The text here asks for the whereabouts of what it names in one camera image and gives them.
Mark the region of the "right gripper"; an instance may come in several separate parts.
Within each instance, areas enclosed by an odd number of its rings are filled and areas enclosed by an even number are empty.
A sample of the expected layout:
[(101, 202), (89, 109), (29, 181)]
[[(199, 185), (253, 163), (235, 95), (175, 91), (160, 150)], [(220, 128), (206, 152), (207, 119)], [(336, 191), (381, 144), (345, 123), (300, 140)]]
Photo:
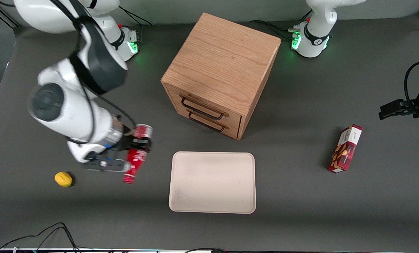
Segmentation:
[[(70, 139), (68, 148), (76, 161), (89, 165), (125, 165), (126, 152), (121, 150), (122, 134), (108, 134), (95, 143), (81, 143)], [(132, 137), (126, 150), (150, 153), (152, 140), (149, 137)]]

